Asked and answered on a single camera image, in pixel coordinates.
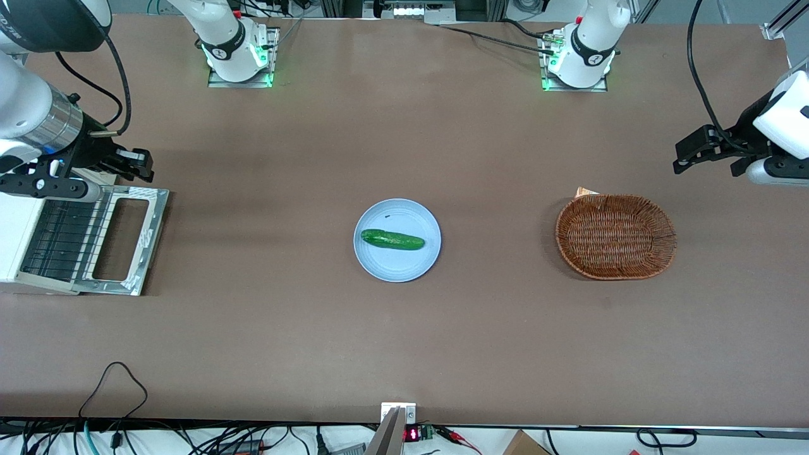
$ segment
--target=metal mounting plate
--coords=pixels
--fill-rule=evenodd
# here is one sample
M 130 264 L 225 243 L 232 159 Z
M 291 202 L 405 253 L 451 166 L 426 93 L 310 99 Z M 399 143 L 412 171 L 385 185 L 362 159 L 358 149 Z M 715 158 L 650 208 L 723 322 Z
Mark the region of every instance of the metal mounting plate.
M 382 412 L 380 413 L 379 417 L 380 422 L 382 422 L 385 419 L 385 416 L 388 415 L 388 412 L 393 407 L 403 407 L 407 410 L 406 423 L 408 425 L 416 423 L 416 403 L 400 403 L 400 402 L 382 403 Z

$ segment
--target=cable connector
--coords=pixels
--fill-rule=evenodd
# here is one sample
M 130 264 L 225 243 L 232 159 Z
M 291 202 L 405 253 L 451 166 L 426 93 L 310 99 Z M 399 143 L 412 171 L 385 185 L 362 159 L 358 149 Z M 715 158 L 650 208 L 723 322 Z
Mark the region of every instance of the cable connector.
M 565 37 L 563 35 L 557 35 L 555 33 L 543 33 L 542 41 L 546 43 L 556 43 L 558 45 L 563 45 L 565 43 Z
M 318 433 L 316 439 L 317 439 L 317 455 L 330 455 L 331 452 L 328 451 L 328 447 L 326 447 L 326 442 L 323 441 L 323 435 Z
M 115 434 L 112 435 L 112 439 L 109 441 L 109 448 L 118 449 L 121 446 L 122 442 L 123 441 L 121 440 L 121 434 L 119 432 L 115 432 Z
M 34 445 L 25 453 L 25 455 L 36 455 L 37 452 L 40 450 L 40 443 L 35 442 Z

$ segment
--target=silver metal cylinder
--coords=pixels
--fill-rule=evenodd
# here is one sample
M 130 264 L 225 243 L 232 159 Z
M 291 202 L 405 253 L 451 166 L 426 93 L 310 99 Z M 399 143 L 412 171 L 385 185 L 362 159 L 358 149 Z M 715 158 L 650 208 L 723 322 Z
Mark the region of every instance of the silver metal cylinder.
M 51 154 L 69 146 L 82 129 L 83 114 L 79 106 L 70 103 L 67 96 L 51 86 L 51 109 L 45 119 L 33 130 L 16 138 L 45 154 Z

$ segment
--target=metal frame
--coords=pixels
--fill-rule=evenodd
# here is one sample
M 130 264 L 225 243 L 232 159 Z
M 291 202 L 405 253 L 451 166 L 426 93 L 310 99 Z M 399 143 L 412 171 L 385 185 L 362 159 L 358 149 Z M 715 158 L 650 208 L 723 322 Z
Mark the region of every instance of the metal frame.
M 390 407 L 387 412 L 383 410 L 384 419 L 364 455 L 401 455 L 402 453 L 404 429 L 409 414 L 413 415 L 414 421 L 416 418 L 414 410 L 408 411 L 408 405 L 413 405 L 413 409 L 416 405 L 413 403 L 383 403 L 383 408 L 385 405 L 390 405 Z
M 20 274 L 64 282 L 69 292 L 140 295 L 163 225 L 168 190 L 137 186 L 103 186 L 102 190 L 102 198 L 93 203 L 45 202 Z M 120 199 L 140 199 L 149 206 L 126 278 L 96 279 L 93 274 Z
M 809 11 L 809 0 L 794 0 L 772 20 L 761 26 L 764 38 L 768 40 L 783 38 L 784 31 L 807 11 Z
M 660 0 L 648 0 L 646 6 L 641 8 L 639 0 L 629 0 L 629 9 L 632 11 L 633 23 L 645 23 L 657 8 Z

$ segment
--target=black plug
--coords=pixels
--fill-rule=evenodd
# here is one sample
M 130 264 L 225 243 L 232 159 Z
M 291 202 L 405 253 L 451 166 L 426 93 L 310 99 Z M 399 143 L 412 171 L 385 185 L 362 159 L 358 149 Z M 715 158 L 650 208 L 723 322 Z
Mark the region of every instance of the black plug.
M 40 443 L 35 442 L 34 445 L 32 445 L 31 448 L 25 453 L 25 455 L 36 455 L 36 453 L 39 451 L 39 449 L 40 449 Z
M 109 441 L 109 448 L 110 449 L 118 449 L 121 446 L 121 434 L 119 432 L 115 432 L 112 435 L 112 439 Z
M 317 455 L 329 455 L 330 452 L 326 447 L 326 442 L 323 441 L 323 435 L 320 434 L 320 427 L 317 428 L 317 436 L 315 436 L 315 439 L 317 439 Z

